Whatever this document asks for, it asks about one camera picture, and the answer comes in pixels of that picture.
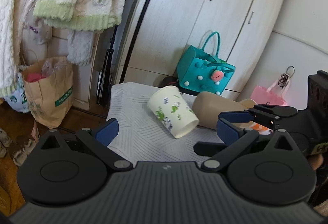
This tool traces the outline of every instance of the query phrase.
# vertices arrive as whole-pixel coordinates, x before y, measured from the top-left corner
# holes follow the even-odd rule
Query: paper cup
[[[176,139],[185,136],[199,123],[175,86],[166,86],[154,93],[148,101],[148,108]]]

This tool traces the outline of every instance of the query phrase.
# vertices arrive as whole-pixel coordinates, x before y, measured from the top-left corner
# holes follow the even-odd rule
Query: green ribbed hem
[[[69,21],[74,13],[73,4],[58,4],[53,0],[40,0],[35,4],[33,16]]]
[[[77,31],[100,31],[119,25],[121,21],[121,17],[112,15],[73,15],[70,21],[47,19],[46,24],[55,28],[72,29]]]
[[[6,97],[11,95],[17,89],[17,82],[13,83],[9,87],[0,88],[0,97]]]

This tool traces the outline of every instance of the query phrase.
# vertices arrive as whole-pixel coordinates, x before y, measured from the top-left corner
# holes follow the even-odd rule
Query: pink bag
[[[269,88],[256,86],[251,99],[258,104],[271,104],[271,105],[287,105],[287,102],[284,100],[285,94],[287,93],[290,86],[290,77],[288,75],[288,83],[283,87],[279,87],[279,93],[274,93],[272,89],[277,85],[279,80],[276,80]]]

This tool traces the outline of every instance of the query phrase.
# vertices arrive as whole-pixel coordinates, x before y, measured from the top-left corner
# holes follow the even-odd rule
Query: white wall
[[[288,66],[295,75],[285,100],[297,109],[307,104],[307,77],[328,71],[328,0],[285,0],[265,50],[238,100],[256,85],[269,87]]]

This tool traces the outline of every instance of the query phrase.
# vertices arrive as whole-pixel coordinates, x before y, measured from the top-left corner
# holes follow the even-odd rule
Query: white tablecloth
[[[149,98],[158,89],[134,82],[112,87],[108,119],[118,120],[119,134],[108,148],[134,165],[137,161],[202,163],[208,157],[198,156],[193,146],[200,141],[222,143],[222,140],[216,131],[204,127],[175,139],[147,107]],[[191,107],[196,97],[182,95]]]

